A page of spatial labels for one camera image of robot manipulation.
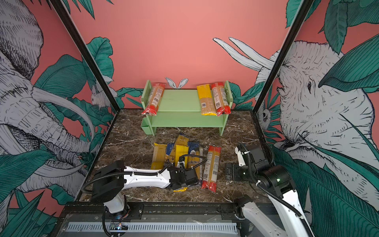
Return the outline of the small yellow pasta bag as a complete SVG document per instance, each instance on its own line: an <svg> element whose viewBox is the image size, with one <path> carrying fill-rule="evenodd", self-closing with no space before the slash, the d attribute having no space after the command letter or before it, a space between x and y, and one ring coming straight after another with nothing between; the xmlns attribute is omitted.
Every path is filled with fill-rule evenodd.
<svg viewBox="0 0 379 237"><path fill-rule="evenodd" d="M184 134L179 134L176 139L175 145L188 146L189 138Z"/></svg>

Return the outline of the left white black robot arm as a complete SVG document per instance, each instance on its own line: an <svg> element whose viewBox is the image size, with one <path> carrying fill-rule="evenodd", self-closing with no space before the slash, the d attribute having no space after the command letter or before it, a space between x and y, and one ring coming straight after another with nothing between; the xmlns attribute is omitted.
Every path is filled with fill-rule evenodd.
<svg viewBox="0 0 379 237"><path fill-rule="evenodd" d="M124 161L116 161L94 175L83 184L81 192L90 194L91 200L103 203L105 216L122 220L129 216L130 207L122 190L140 187L156 187L179 190L199 183L196 169L207 162L199 155L185 154L179 158L179 166L167 164L162 169L138 169L125 166Z"/></svg>

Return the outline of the yellow orange spaghetti bag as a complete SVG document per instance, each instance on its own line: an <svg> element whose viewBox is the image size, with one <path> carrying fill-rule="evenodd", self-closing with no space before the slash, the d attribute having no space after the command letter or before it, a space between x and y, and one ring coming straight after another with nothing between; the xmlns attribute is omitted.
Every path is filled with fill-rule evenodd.
<svg viewBox="0 0 379 237"><path fill-rule="evenodd" d="M197 86L197 93L200 101L201 114L204 116L216 116L216 108L214 105L210 84Z"/></svg>

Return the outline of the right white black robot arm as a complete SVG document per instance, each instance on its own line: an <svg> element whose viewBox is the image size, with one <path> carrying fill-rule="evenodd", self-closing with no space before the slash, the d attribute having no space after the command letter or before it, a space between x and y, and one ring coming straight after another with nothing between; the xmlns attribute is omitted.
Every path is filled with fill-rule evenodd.
<svg viewBox="0 0 379 237"><path fill-rule="evenodd" d="M267 145L235 148L238 163L233 165L236 181L246 181L261 190L273 204L283 227L275 224L248 195L234 201L233 217L249 221L265 237L313 237L310 224L301 209L295 182L286 168L274 163Z"/></svg>

